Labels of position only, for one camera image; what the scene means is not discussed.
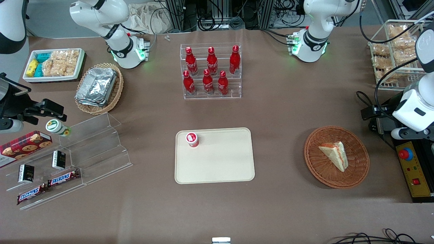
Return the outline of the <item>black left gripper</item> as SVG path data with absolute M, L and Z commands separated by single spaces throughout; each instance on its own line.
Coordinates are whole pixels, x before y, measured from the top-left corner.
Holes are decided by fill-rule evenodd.
M 361 117 L 364 121 L 377 118 L 389 118 L 395 120 L 392 113 L 395 111 L 394 106 L 382 106 L 381 109 L 378 105 L 370 105 L 360 111 Z

